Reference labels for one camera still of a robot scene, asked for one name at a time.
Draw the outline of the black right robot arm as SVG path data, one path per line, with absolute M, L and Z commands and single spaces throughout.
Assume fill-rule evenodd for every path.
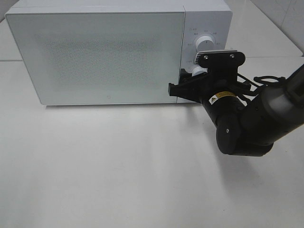
M 192 76 L 182 69 L 178 84 L 169 84 L 168 93 L 203 105 L 223 154 L 261 157 L 304 123 L 304 69 L 287 78 L 238 81 L 238 68 L 245 60 L 236 50 L 198 52 L 194 63 L 206 72 Z

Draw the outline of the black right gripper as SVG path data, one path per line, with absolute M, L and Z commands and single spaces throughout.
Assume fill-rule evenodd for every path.
M 245 55 L 237 50 L 200 51 L 194 64 L 202 68 L 238 68 L 245 62 Z M 240 82 L 237 70 L 223 72 L 209 70 L 192 76 L 184 68 L 180 70 L 179 83 L 169 83 L 168 94 L 203 105 L 214 124 L 238 124 L 241 112 L 249 103 L 245 96 L 251 83 Z

